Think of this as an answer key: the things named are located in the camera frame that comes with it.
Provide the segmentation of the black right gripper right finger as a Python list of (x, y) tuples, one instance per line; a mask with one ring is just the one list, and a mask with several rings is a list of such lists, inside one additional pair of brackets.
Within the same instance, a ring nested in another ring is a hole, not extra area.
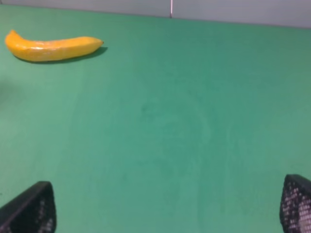
[(311, 181), (297, 174), (285, 176), (279, 209), (285, 233), (311, 233)]

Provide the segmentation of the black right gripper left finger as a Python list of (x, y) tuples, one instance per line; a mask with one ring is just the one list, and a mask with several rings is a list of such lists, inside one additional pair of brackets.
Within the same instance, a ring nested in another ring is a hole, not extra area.
[(54, 233), (56, 206), (51, 182), (39, 181), (0, 208), (2, 233)]

